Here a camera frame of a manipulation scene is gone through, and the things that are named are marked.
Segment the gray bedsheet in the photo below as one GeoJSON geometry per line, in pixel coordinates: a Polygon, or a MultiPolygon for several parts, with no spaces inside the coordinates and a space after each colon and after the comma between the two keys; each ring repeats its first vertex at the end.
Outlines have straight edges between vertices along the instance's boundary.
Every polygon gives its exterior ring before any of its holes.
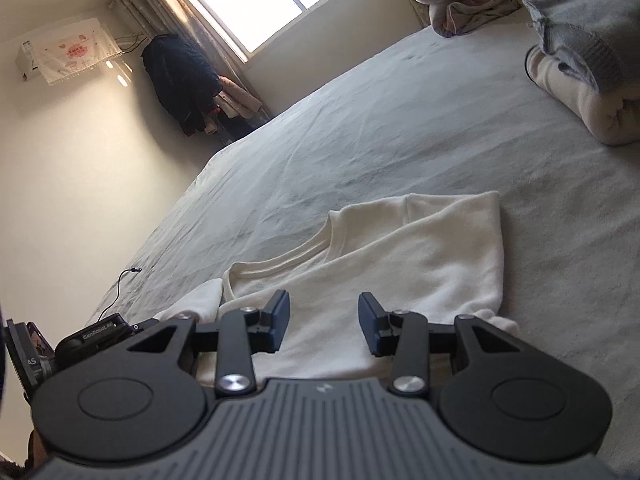
{"type": "Polygon", "coordinates": [[[497,189],[501,313],[604,384],[601,455],[640,472],[640,146],[600,145],[527,79],[526,17],[418,32],[217,153],[132,259],[144,270],[123,280],[119,311],[142,320],[236,260],[290,250],[329,209],[497,189]]]}

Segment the white cloth cover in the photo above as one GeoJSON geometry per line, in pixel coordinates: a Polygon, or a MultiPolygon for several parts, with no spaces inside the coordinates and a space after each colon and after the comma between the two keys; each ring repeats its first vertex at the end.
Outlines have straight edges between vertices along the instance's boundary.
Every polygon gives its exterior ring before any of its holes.
{"type": "Polygon", "coordinates": [[[46,32],[31,43],[33,57],[49,84],[122,54],[111,34],[96,18],[46,32]]]}

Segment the phone screen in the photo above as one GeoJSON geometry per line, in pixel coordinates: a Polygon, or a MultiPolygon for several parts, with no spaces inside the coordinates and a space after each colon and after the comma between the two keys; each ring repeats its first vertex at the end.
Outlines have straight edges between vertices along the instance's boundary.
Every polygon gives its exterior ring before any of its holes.
{"type": "Polygon", "coordinates": [[[40,357],[46,357],[51,359],[55,354],[51,345],[44,339],[43,335],[38,330],[38,327],[34,322],[27,323],[27,330],[29,331],[29,336],[31,337],[31,342],[33,346],[35,346],[36,352],[40,357]]]}

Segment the black jacket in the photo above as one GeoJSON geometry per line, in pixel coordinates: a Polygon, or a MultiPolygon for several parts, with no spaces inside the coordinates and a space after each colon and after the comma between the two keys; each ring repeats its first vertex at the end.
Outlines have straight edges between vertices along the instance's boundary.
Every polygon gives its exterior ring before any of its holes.
{"type": "Polygon", "coordinates": [[[216,105],[222,84],[202,53],[176,34],[153,38],[142,60],[162,106],[180,123],[185,134],[204,131],[203,114],[216,105]]]}

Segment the power cord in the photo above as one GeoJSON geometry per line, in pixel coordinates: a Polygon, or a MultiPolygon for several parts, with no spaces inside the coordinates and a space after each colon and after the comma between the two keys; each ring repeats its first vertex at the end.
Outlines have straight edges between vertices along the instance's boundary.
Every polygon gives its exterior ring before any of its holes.
{"type": "Polygon", "coordinates": [[[121,273],[120,276],[118,277],[118,293],[116,294],[116,299],[113,300],[113,303],[111,303],[107,308],[105,308],[102,311],[102,314],[100,314],[100,317],[98,318],[98,321],[100,321],[102,319],[102,316],[104,316],[104,313],[107,312],[107,310],[109,310],[113,305],[116,304],[116,301],[118,301],[118,298],[120,297],[120,280],[122,279],[122,277],[127,273],[127,272],[140,272],[142,270],[142,267],[130,267],[129,269],[124,269],[121,273]]]}
{"type": "Polygon", "coordinates": [[[123,54],[131,54],[134,50],[136,50],[140,45],[142,45],[143,43],[145,43],[146,40],[146,36],[144,38],[142,38],[142,40],[140,40],[139,42],[135,43],[133,46],[130,46],[128,50],[123,50],[122,53],[123,54]]]}

